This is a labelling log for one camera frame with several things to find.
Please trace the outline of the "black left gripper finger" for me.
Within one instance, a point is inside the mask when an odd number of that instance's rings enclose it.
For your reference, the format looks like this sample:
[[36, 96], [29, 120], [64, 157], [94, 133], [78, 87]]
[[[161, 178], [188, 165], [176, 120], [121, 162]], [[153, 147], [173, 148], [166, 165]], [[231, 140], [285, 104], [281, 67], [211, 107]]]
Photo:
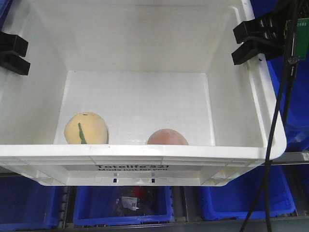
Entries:
[[15, 54], [25, 57], [28, 42], [19, 35], [0, 32], [0, 54]]
[[28, 75], [30, 63], [15, 54], [0, 56], [0, 66], [19, 75]]

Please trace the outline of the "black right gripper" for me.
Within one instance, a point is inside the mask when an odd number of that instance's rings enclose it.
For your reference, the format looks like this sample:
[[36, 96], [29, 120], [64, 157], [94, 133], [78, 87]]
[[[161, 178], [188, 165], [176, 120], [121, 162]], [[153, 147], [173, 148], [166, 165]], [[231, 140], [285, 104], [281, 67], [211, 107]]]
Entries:
[[294, 8], [298, 10], [297, 20], [309, 17], [307, 0], [279, 0], [270, 12], [238, 24], [233, 33], [237, 44], [243, 44], [231, 54], [234, 65], [259, 54], [264, 54], [266, 60], [282, 56], [291, 33]]

